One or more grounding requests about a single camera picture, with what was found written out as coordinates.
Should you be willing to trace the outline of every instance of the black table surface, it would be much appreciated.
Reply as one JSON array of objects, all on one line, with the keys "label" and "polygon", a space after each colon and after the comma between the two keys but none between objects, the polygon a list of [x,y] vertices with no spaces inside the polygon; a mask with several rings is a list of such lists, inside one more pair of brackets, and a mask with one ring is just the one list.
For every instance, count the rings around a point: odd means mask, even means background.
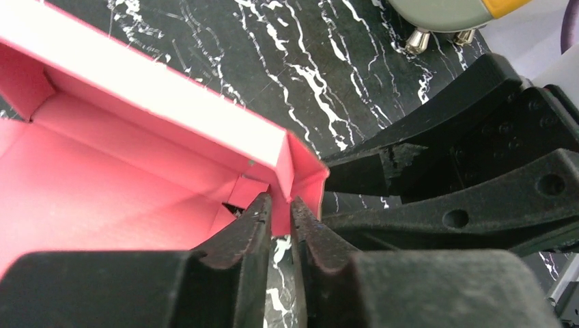
[{"label": "black table surface", "polygon": [[[320,156],[387,128],[488,51],[479,34],[463,49],[437,35],[424,54],[408,55],[403,45],[413,26],[381,0],[47,2],[294,131]],[[0,116],[14,113],[0,104]],[[396,205],[327,193],[322,210]],[[289,237],[272,240],[264,327],[296,324],[289,249]],[[566,257],[525,260],[548,289]]]}]

